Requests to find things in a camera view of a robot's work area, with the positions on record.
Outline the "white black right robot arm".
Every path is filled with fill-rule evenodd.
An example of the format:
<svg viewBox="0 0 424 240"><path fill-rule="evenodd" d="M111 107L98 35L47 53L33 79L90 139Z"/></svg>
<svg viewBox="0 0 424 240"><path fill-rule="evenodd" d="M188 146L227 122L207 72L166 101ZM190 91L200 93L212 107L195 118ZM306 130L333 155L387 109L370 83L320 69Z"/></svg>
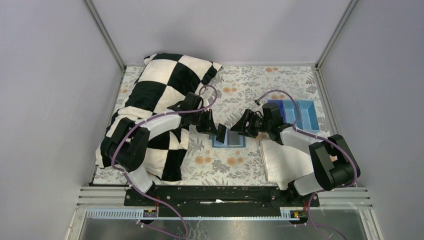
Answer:
<svg viewBox="0 0 424 240"><path fill-rule="evenodd" d="M325 138L301 130L283 120L275 103L264 104L261 111L246 109L230 130L251 138L268 134L259 146L265 179L296 196L346 187L360 176L341 135Z"/></svg>

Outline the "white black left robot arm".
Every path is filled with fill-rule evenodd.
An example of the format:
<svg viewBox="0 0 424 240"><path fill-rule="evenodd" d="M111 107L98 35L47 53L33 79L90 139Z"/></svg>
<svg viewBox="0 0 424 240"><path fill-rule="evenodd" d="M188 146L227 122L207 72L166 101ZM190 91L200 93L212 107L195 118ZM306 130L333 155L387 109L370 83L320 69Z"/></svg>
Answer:
<svg viewBox="0 0 424 240"><path fill-rule="evenodd" d="M215 125L210 107L203 105L202 97L190 92L164 113L145 120L121 119L112 135L101 142L100 155L111 159L112 167L123 172L130 187L145 194L154 183L143 166L149 141L189 125L195 125L198 133L214 135L220 143L225 141L227 128Z"/></svg>

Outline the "dark grey credit card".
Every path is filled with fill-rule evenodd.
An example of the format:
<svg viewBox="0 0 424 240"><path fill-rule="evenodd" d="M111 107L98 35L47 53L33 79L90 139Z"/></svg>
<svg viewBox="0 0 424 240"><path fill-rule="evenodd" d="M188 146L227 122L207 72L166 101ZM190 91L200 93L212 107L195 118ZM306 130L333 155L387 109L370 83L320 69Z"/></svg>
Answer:
<svg viewBox="0 0 424 240"><path fill-rule="evenodd" d="M239 146L241 144L240 136L237 132L229 131L228 132L228 145L231 147Z"/></svg>

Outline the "blue card holder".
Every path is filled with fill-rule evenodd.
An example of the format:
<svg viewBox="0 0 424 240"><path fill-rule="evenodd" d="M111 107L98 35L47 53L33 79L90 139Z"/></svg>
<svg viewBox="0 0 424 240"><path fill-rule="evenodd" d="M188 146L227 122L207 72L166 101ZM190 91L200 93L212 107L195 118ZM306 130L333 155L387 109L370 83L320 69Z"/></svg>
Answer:
<svg viewBox="0 0 424 240"><path fill-rule="evenodd" d="M246 138L243 135L238 135L237 132L230 131L229 129L225 132L224 143L217 141L216 136L211 138L211 146L213 148L245 148Z"/></svg>

